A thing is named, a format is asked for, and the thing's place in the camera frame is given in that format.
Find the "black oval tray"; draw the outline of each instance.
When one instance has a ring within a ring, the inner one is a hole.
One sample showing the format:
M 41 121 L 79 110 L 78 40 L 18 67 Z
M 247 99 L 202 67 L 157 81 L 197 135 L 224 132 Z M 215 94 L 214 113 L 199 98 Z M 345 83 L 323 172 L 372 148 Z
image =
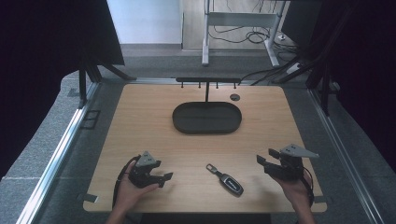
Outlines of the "black oval tray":
M 242 114 L 227 102 L 188 102 L 176 107 L 172 118 L 181 133 L 232 133 L 239 128 Z

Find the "hand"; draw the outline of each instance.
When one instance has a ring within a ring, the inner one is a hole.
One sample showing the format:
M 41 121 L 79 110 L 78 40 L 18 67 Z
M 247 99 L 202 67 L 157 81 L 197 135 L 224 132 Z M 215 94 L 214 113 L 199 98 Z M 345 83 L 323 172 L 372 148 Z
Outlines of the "hand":
M 282 187 L 286 198 L 296 211 L 299 218 L 298 223 L 316 223 L 311 212 L 311 206 L 308 198 L 308 190 L 301 180 L 284 181 L 271 176 Z M 304 178 L 307 183 L 311 184 L 311 177 L 304 172 Z
M 152 184 L 142 189 L 135 186 L 128 178 L 135 163 L 136 161 L 132 161 L 122 176 L 116 203 L 106 223 L 122 223 L 128 211 L 134 207 L 144 194 L 159 187 L 158 184 Z

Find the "car key fob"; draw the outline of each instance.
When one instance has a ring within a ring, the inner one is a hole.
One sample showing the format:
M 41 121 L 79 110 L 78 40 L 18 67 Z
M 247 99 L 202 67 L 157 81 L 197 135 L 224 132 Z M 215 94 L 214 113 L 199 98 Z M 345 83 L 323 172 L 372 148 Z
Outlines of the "car key fob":
M 244 192 L 244 188 L 236 181 L 234 178 L 232 178 L 230 175 L 227 174 L 222 174 L 221 172 L 218 171 L 218 169 L 213 166 L 212 164 L 208 164 L 206 166 L 206 169 L 210 171 L 212 174 L 216 175 L 219 177 L 220 183 L 231 193 L 233 193 L 236 196 L 242 195 Z

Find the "black curtain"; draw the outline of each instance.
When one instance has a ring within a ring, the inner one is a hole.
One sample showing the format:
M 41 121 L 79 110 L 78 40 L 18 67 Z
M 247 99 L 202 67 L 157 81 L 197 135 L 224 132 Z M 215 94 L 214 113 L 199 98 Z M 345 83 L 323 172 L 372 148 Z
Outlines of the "black curtain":
M 47 116 L 84 56 L 124 64 L 106 0 L 2 2 L 0 177 Z
M 396 171 L 396 4 L 361 0 L 333 49 L 338 99 Z

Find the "wooden table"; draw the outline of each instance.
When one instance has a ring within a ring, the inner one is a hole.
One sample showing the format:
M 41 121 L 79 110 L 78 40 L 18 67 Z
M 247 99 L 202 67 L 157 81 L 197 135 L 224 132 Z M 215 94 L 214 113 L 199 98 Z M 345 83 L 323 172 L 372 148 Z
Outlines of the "wooden table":
M 230 95 L 240 100 L 234 102 Z M 110 211 L 114 184 L 121 168 L 134 156 L 148 151 L 162 161 L 152 175 L 173 172 L 162 189 L 145 195 L 134 208 L 142 213 L 275 213 L 293 212 L 281 187 L 256 162 L 259 154 L 269 162 L 268 148 L 291 143 L 304 146 L 283 90 L 279 87 L 210 87 L 209 101 L 237 105 L 242 122 L 229 134 L 187 135 L 177 131 L 173 110 L 180 104 L 204 101 L 205 87 L 197 85 L 140 85 L 124 87 L 97 163 L 89 194 L 96 203 L 84 202 L 87 211 Z M 206 170 L 208 163 L 234 177 L 245 189 L 235 197 Z M 304 166 L 314 176 L 315 195 L 322 195 L 309 159 Z M 314 203 L 314 212 L 324 212 L 326 203 Z

